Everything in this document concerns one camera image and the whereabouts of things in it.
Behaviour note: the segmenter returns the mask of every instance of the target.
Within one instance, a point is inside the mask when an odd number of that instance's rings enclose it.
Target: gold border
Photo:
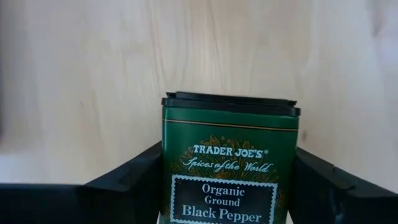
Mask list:
[[[182,121],[182,120],[174,120],[174,119],[163,119],[166,122],[173,123],[183,123],[183,124],[202,124],[202,125],[210,125],[210,126],[221,126],[221,127],[230,127],[230,128],[249,128],[249,129],[260,129],[260,130],[270,130],[270,131],[298,131],[298,129],[290,129],[290,128],[269,128],[269,127],[260,127],[260,126],[247,126],[247,125],[238,125],[238,124],[220,124],[220,123],[210,123],[210,122],[201,122],[201,121]]]

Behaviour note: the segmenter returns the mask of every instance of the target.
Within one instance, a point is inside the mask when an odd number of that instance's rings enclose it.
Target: label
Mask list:
[[[170,221],[272,223],[276,194],[277,184],[173,175]]]

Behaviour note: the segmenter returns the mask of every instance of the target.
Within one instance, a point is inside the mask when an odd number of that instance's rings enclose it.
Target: black plastic lid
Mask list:
[[[202,93],[167,93],[162,105],[205,110],[221,110],[235,113],[269,114],[281,116],[299,116],[300,108],[296,101],[270,98],[252,98],[245,96],[223,96]]]

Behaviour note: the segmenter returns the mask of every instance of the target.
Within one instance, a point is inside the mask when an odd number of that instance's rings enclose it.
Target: light wood background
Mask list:
[[[290,98],[299,146],[398,192],[398,1],[3,0],[1,182],[85,183],[166,91]]]

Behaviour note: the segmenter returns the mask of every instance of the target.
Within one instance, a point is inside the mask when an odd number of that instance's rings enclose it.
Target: spice tin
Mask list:
[[[160,224],[285,223],[299,127],[295,104],[168,93]]]

